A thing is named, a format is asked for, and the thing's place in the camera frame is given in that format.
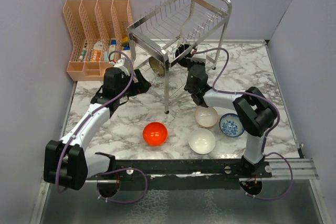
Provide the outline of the dark patterned cream-inside bowl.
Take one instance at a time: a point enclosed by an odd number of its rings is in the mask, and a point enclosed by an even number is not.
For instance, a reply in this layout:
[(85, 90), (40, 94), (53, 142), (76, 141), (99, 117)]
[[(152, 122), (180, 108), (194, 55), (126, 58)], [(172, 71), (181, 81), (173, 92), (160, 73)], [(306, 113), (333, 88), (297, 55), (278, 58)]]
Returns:
[(154, 73), (156, 73), (159, 76), (164, 76), (165, 75), (165, 70), (164, 70), (164, 64), (157, 60), (154, 57), (150, 57), (148, 59), (150, 68), (153, 70)]

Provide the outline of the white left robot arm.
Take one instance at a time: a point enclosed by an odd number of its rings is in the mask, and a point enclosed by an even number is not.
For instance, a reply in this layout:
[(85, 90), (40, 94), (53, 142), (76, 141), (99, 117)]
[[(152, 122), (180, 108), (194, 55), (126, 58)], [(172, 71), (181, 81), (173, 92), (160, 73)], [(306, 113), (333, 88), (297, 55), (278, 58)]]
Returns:
[(44, 181), (57, 188), (79, 190), (86, 179), (94, 175), (112, 178), (116, 172), (113, 156), (101, 153), (86, 156), (85, 151), (100, 128), (122, 105), (121, 99), (146, 93), (150, 87), (141, 72), (134, 69), (129, 57), (123, 57), (107, 68), (103, 84), (81, 120), (60, 140), (51, 140), (46, 145)]

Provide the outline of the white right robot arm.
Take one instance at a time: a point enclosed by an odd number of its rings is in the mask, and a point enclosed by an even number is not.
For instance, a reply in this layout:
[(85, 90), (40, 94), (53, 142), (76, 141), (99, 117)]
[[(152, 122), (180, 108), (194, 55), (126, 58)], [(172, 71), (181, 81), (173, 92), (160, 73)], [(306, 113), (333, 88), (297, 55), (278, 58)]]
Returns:
[(208, 75), (203, 65), (190, 68), (184, 90), (191, 94), (198, 106), (236, 111), (247, 132), (241, 171), (246, 177), (258, 174), (259, 163), (265, 158), (267, 136), (279, 123), (280, 114), (276, 106), (256, 87), (250, 87), (246, 91), (216, 90), (208, 84)]

